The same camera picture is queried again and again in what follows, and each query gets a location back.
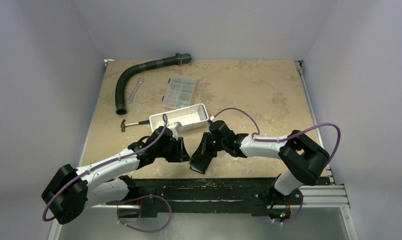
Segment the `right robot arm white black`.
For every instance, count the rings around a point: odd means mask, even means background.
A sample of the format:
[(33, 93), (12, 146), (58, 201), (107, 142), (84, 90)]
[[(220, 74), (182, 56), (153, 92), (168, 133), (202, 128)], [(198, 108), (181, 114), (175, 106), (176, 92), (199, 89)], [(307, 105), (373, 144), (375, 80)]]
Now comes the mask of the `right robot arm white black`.
[(210, 123), (200, 145), (190, 159), (190, 169), (204, 174), (218, 152), (235, 158), (265, 157), (282, 160), (287, 172), (277, 177), (269, 196), (277, 204), (288, 199), (297, 188), (317, 184), (327, 166), (329, 153), (306, 134), (294, 130), (282, 137), (254, 138), (248, 133), (235, 133), (222, 120)]

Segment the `black leather card holder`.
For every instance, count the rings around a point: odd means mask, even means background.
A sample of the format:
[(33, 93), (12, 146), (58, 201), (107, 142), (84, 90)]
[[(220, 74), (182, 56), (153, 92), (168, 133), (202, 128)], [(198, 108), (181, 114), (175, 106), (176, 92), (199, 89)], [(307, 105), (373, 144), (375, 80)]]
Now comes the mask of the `black leather card holder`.
[(211, 161), (212, 156), (208, 155), (193, 156), (190, 160), (190, 170), (204, 175)]

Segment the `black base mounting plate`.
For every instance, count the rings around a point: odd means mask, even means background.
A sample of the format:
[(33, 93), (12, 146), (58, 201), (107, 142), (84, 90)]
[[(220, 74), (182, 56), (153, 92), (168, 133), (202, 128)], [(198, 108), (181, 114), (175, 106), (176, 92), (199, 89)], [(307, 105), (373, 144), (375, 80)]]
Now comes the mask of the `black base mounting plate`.
[(290, 207), (302, 203), (300, 190), (283, 196), (273, 189), (273, 177), (177, 178), (124, 180), (129, 185), (120, 205), (141, 207), (143, 218), (158, 213), (250, 214), (290, 217)]

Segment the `small black hammer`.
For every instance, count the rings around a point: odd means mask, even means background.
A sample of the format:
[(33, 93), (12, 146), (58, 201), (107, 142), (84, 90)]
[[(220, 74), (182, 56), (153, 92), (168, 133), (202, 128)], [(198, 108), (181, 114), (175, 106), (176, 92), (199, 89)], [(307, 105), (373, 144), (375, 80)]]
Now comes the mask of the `small black hammer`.
[(132, 122), (132, 123), (126, 123), (126, 120), (123, 119), (120, 124), (120, 128), (121, 128), (121, 132), (125, 132), (126, 128), (128, 128), (128, 127), (136, 126), (136, 125), (147, 125), (149, 123), (150, 123), (150, 121), (148, 119), (143, 120), (143, 121), (138, 121), (138, 122)]

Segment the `clear plastic screw box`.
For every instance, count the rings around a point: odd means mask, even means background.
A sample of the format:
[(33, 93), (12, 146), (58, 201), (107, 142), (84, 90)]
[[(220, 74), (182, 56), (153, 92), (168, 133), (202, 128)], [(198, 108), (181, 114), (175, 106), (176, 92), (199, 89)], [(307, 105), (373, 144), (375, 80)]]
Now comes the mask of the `clear plastic screw box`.
[(181, 109), (191, 105), (196, 79), (173, 75), (168, 80), (168, 87), (162, 97), (162, 105), (168, 109)]

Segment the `white rectangular tray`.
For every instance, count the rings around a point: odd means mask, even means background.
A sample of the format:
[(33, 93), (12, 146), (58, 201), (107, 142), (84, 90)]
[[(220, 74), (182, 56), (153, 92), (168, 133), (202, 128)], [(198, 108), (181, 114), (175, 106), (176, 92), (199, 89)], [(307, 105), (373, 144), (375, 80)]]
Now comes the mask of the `white rectangular tray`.
[(151, 132), (164, 125), (163, 114), (167, 115), (168, 124), (180, 123), (180, 131), (203, 127), (208, 124), (209, 115), (204, 104), (199, 103), (188, 107), (166, 111), (149, 117)]

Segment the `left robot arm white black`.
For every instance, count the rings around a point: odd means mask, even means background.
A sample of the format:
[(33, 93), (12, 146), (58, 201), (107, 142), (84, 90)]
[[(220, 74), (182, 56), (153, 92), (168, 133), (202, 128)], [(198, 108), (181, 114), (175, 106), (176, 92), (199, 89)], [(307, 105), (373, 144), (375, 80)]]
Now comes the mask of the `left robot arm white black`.
[(122, 201), (133, 204), (138, 191), (126, 175), (163, 158), (169, 163), (183, 163), (190, 157), (182, 137), (160, 126), (150, 136), (130, 144), (121, 152), (86, 166), (61, 166), (41, 197), (46, 204), (42, 219), (64, 225), (94, 205)]

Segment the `silver wrench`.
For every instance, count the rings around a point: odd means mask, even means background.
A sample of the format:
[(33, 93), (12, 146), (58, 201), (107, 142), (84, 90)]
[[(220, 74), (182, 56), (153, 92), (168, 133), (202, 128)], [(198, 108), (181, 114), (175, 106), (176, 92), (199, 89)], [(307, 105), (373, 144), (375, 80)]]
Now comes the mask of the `silver wrench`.
[(133, 91), (131, 92), (130, 96), (127, 98), (127, 103), (131, 104), (134, 100), (134, 96), (139, 89), (140, 85), (144, 82), (144, 79), (140, 78), (138, 79)]

